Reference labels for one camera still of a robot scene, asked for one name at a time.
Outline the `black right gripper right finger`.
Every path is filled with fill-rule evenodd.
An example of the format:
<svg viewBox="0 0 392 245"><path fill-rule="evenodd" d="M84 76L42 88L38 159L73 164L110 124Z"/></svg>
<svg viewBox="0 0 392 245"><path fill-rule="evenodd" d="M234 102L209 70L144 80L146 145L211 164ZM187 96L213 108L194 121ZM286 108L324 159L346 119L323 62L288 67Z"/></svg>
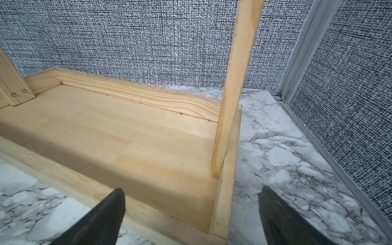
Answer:
<svg viewBox="0 0 392 245"><path fill-rule="evenodd" d="M258 194L259 214L269 245L332 245L270 187Z"/></svg>

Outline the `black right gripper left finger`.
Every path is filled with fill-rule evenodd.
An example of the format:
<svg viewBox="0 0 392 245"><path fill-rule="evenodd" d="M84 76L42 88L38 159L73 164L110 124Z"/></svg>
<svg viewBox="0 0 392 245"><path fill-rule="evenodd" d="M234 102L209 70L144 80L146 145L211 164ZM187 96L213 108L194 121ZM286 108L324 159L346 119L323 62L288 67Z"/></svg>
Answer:
<svg viewBox="0 0 392 245"><path fill-rule="evenodd" d="M115 245L125 211L125 193L117 188L51 244Z"/></svg>

